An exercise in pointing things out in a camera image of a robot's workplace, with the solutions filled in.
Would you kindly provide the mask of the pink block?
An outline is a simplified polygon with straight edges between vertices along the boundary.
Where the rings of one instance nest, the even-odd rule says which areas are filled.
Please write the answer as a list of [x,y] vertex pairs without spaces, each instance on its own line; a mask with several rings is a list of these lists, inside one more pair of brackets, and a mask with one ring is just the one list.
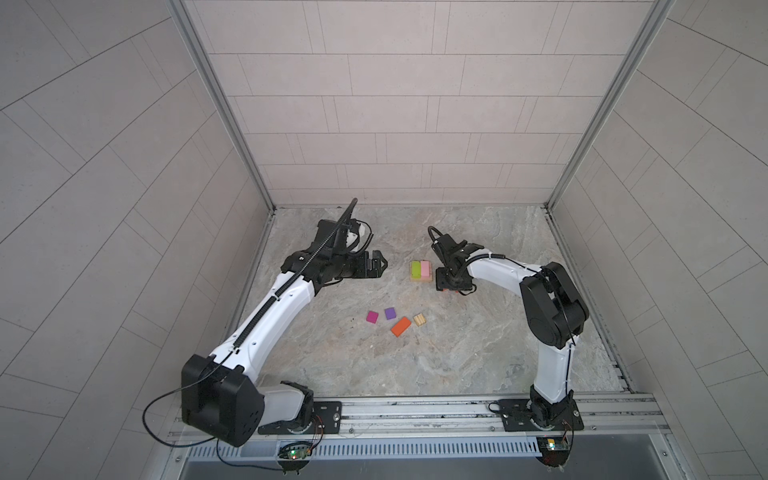
[[429,282],[433,278],[431,263],[428,260],[419,261],[419,281]]

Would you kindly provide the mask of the lime green block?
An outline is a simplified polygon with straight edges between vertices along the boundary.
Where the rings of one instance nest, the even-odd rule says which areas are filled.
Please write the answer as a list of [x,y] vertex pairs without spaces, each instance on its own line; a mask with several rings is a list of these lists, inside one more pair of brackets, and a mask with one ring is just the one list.
[[422,266],[420,261],[410,262],[410,279],[420,281],[422,279]]

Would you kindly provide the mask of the orange block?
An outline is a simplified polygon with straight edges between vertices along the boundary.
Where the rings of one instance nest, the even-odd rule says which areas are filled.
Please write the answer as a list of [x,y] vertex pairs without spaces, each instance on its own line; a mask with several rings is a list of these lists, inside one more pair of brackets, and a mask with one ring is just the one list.
[[402,317],[391,328],[391,332],[395,337],[400,337],[410,326],[412,321],[407,317]]

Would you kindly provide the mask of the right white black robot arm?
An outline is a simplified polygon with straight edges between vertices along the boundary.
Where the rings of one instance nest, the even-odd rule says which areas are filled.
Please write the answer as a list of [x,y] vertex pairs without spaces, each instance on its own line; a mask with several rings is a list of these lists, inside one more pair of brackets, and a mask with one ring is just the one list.
[[467,242],[448,249],[434,244],[433,250],[442,263],[437,290],[468,295],[479,279],[522,299],[528,328],[539,342],[537,372],[523,412],[540,430],[581,430],[571,367],[589,310],[565,267],[522,263]]

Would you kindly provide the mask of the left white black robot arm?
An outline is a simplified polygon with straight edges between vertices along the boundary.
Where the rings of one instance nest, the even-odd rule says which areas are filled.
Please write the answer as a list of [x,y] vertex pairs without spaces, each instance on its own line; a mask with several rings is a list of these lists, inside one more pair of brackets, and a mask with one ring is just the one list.
[[232,446],[256,432],[304,433],[314,416],[314,393],[282,381],[259,387],[269,354],[298,313],[320,290],[343,279],[379,278],[388,262],[372,252],[286,258],[268,294],[242,325],[208,356],[193,355],[181,371],[182,421]]

